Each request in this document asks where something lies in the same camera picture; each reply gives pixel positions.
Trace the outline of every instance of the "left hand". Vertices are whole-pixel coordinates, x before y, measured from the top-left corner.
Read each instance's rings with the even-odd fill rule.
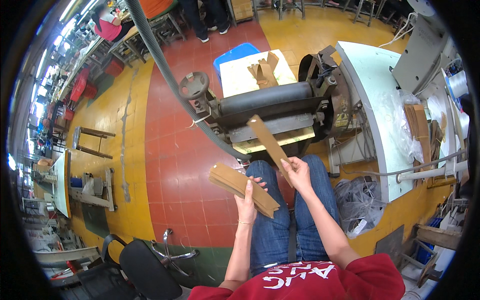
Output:
[[[255,222],[255,219],[257,218],[257,210],[253,205],[252,199],[253,182],[259,182],[261,180],[262,178],[260,177],[253,178],[253,176],[250,176],[250,180],[247,182],[247,187],[245,188],[245,199],[234,195],[239,211],[239,221],[252,224]],[[266,185],[266,182],[261,182],[258,185],[263,187]]]

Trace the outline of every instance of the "red t-shirt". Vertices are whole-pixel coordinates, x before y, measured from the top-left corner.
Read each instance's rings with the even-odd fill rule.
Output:
[[[189,300],[395,300],[402,298],[402,276],[387,254],[349,263],[299,262],[275,266],[242,284],[227,288],[194,287]]]

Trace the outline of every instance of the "right hand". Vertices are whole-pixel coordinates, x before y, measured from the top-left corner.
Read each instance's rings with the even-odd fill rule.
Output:
[[[288,173],[293,187],[297,189],[300,194],[313,191],[308,164],[295,156],[289,157],[288,159],[291,165],[283,159],[281,159],[281,162],[283,168]]]

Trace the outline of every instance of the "dark pants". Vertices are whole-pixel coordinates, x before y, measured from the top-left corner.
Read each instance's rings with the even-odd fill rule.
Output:
[[[310,180],[315,194],[338,223],[335,196],[323,162],[316,155],[307,155],[302,160],[310,167]],[[268,194],[280,204],[279,209],[274,212],[273,219],[258,213],[253,225],[250,271],[255,276],[266,270],[265,265],[288,263],[290,216],[287,204],[278,188],[276,173],[267,162],[263,160],[252,162],[247,169],[247,176],[262,177],[262,181],[267,183],[265,187],[268,188]],[[327,253],[305,200],[297,191],[294,199],[297,222],[297,261],[328,261]]]
[[[203,1],[207,13],[207,17],[205,18],[207,26],[200,20],[197,0],[179,0],[179,2],[198,38],[202,40],[207,39],[207,26],[213,27],[216,25],[220,31],[225,31],[225,29],[228,28],[227,13],[223,9],[219,0]]]
[[[114,38],[113,41],[112,41],[114,43],[123,39],[123,37],[128,33],[130,28],[134,27],[135,24],[133,23],[133,21],[128,21],[128,22],[125,22],[125,23],[121,24],[120,26],[121,26],[121,30],[120,30],[119,35],[116,38]]]

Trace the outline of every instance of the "red plastic crate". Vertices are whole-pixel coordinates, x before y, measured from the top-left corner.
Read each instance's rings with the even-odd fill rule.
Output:
[[[108,67],[104,69],[104,72],[114,77],[118,77],[122,72],[125,64],[116,57],[112,57]]]
[[[96,92],[97,92],[96,86],[93,85],[93,83],[91,82],[87,82],[84,92],[82,93],[82,96],[89,99],[93,99],[95,98]]]

